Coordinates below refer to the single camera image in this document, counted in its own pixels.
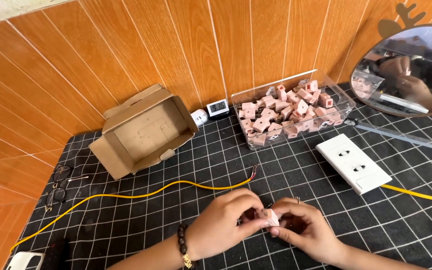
clear plastic container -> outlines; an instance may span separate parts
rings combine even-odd
[[[253,89],[249,89],[231,95],[231,101],[233,104],[233,108],[236,111],[236,115],[238,115],[238,110],[241,109],[242,103],[255,102],[257,100],[260,100],[262,97],[265,97],[267,95],[267,92],[270,87],[276,88],[278,85],[284,85],[284,87],[286,88],[286,92],[289,92],[290,89],[292,90],[293,88],[297,87],[299,82],[302,80],[307,80],[307,81],[317,80],[318,89],[321,89],[321,93],[326,93],[330,95],[331,98],[333,99],[333,107],[336,108],[337,110],[337,112],[333,114],[340,114],[342,120],[344,120],[347,117],[347,115],[351,112],[351,110],[354,107],[356,107],[356,103],[336,83],[334,83],[323,71],[314,69],[279,81],[268,83],[262,86],[255,87]],[[243,133],[244,136],[246,137],[246,141],[248,142],[249,149],[256,150],[273,144],[278,144],[284,141],[291,140],[292,138],[289,139],[288,135],[285,133],[285,129],[289,129],[292,128],[293,126],[304,124],[304,123],[311,124],[311,126],[313,126],[313,123],[315,123],[315,121],[318,121],[316,123],[327,122],[322,119],[324,117],[325,116],[315,117],[313,119],[298,122],[293,125],[285,126],[283,128],[276,129],[271,132],[264,132],[258,135],[259,139],[257,140],[257,143],[255,143],[256,136],[249,137],[248,134],[246,134],[246,132]],[[239,125],[244,131],[242,118],[238,118],[238,121],[239,121]],[[330,128],[332,126],[333,125],[329,125],[329,124],[323,125],[318,131]],[[307,134],[307,133],[309,133],[309,130],[298,132],[297,137],[300,137],[303,134]]]

deer antler decoration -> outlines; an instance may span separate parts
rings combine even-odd
[[[426,12],[421,12],[414,16],[414,18],[410,18],[410,11],[415,7],[416,4],[412,4],[409,7],[405,7],[402,3],[396,5],[396,13],[401,16],[401,20],[403,20],[405,28],[413,27],[417,22],[421,21],[424,16],[426,16]]]
[[[414,18],[410,18],[410,11],[413,10],[415,7],[416,4],[412,4],[409,7],[406,7],[403,3],[399,3],[396,5],[396,13],[398,13],[398,15],[401,17],[405,28],[413,27],[426,15],[426,12],[421,12],[418,15],[414,16]],[[402,30],[403,29],[401,29],[401,27],[396,21],[382,19],[378,22],[378,32],[383,39],[387,39],[395,34],[398,34]]]

hand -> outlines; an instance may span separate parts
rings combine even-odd
[[[379,66],[379,71],[384,77],[398,78],[400,75],[405,75],[404,72],[410,71],[410,62],[408,56],[392,58],[383,62]]]
[[[396,80],[396,87],[405,100],[424,104],[432,100],[432,94],[428,86],[420,79],[413,76],[399,76]]]
[[[271,207],[281,217],[279,227],[268,228],[273,236],[296,246],[316,261],[337,264],[347,246],[336,238],[321,212],[293,198],[282,198]]]
[[[250,209],[262,210],[258,195],[240,188],[214,199],[211,204],[186,229],[186,246],[189,258],[197,261],[220,254],[268,226],[262,218],[238,225],[238,218]]]

table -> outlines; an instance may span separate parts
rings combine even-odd
[[[352,98],[351,91],[346,91]],[[432,139],[432,116],[402,118],[357,102],[349,115],[376,126]],[[36,232],[82,199],[100,193],[146,194],[176,180],[215,187],[246,180],[256,163],[261,167],[245,187],[269,205],[282,197],[299,196],[319,208],[338,238],[351,246],[396,260],[432,268],[432,201],[377,188],[358,196],[315,146],[338,134],[351,140],[393,180],[388,184],[432,195],[432,149],[341,125],[258,151],[248,149],[235,115],[209,121],[177,155],[120,181],[112,180],[88,145],[101,136],[89,132],[69,139],[58,164],[74,168],[67,202],[45,212],[48,184],[21,237]],[[54,225],[16,248],[45,252],[61,238],[69,239],[67,261],[72,269],[103,269],[191,224],[208,204],[226,191],[215,192],[178,184],[146,199],[93,198]],[[335,269],[297,248],[260,231],[224,254],[204,259],[200,269]]]

white power outlet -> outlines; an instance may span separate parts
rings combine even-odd
[[[316,145],[316,149],[358,195],[391,181],[391,177],[345,134]]]

